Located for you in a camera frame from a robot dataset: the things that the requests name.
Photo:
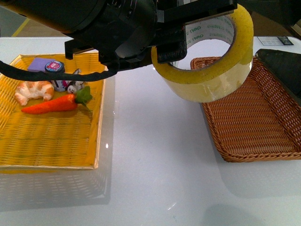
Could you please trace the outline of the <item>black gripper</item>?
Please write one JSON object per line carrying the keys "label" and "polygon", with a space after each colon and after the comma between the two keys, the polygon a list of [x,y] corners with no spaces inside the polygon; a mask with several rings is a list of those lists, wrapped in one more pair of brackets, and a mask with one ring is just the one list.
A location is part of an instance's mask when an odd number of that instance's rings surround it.
{"label": "black gripper", "polygon": [[70,34],[65,56],[96,49],[110,72],[131,70],[152,63],[182,60],[187,55],[184,24],[162,24],[162,10],[182,5],[181,0],[108,0],[85,28]]}

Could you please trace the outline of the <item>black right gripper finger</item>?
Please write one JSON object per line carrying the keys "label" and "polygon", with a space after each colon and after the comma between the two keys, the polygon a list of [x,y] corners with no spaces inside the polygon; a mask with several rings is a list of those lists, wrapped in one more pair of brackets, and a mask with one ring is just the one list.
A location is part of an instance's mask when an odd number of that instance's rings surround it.
{"label": "black right gripper finger", "polygon": [[237,8],[236,0],[196,0],[162,10],[162,24],[191,24],[231,14]]}

